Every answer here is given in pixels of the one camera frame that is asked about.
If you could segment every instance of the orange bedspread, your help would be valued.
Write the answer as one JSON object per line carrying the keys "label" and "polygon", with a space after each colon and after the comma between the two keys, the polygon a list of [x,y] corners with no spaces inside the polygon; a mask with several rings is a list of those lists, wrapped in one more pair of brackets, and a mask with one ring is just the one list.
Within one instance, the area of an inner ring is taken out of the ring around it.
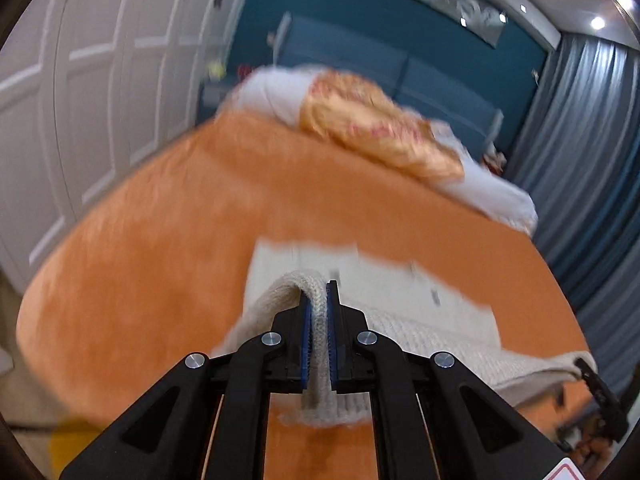
{"label": "orange bedspread", "polygon": [[[229,112],[140,169],[48,260],[20,310],[25,358],[76,413],[113,420],[185,354],[222,341],[258,237],[355,242],[415,260],[490,305],[505,348],[540,357],[587,348],[526,235],[353,153]],[[573,384],[564,410],[547,399],[525,413],[547,431],[588,397]],[[369,427],[273,419],[266,478],[376,477]]]}

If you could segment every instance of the cream knitted cloth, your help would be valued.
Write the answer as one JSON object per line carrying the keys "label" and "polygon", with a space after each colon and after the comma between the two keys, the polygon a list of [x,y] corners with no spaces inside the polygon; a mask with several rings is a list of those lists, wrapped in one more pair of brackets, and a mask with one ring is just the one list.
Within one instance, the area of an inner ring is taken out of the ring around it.
{"label": "cream knitted cloth", "polygon": [[[236,351],[246,340],[266,332],[275,314],[298,304],[302,290],[312,304],[313,352],[308,390],[300,409],[291,420],[310,426],[354,423],[370,417],[367,394],[337,395],[331,391],[326,351],[326,283],[318,272],[297,270],[273,283],[254,305],[244,311],[213,356]],[[359,305],[370,329],[396,341],[403,350],[422,356],[438,351],[455,355],[471,371],[512,406],[533,399],[564,381],[574,381],[580,373],[573,362],[582,357],[595,368],[588,352],[572,352],[553,359],[538,359],[465,340],[455,333],[406,320],[388,312]]]}

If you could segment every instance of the ceiling light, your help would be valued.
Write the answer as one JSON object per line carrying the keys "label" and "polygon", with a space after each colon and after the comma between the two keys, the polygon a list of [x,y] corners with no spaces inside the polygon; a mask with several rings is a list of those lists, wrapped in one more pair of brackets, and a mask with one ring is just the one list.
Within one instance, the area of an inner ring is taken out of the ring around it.
{"label": "ceiling light", "polygon": [[633,0],[618,0],[618,3],[620,4],[620,7],[622,7],[625,10],[631,10],[634,7]]}
{"label": "ceiling light", "polygon": [[591,20],[591,27],[593,27],[595,30],[600,30],[604,26],[605,22],[600,16],[596,16]]}

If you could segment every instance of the gray curtain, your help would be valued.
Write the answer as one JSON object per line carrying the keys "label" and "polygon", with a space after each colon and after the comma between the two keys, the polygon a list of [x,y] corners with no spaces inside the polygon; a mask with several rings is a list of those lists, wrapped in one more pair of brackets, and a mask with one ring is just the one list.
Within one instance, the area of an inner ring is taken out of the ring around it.
{"label": "gray curtain", "polygon": [[640,360],[639,84],[638,52],[565,35],[505,172],[535,202],[534,243],[615,390]]}

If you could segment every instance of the blue wall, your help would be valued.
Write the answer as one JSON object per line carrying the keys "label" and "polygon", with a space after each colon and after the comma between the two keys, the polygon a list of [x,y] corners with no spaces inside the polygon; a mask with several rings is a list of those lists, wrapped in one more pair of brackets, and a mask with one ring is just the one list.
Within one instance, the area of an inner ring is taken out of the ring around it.
{"label": "blue wall", "polygon": [[247,63],[267,64],[267,33],[284,12],[350,28],[422,58],[455,77],[504,113],[498,140],[508,147],[520,128],[536,89],[531,70],[542,69],[546,53],[510,21],[498,48],[459,23],[415,0],[247,0],[229,59],[229,72]]}

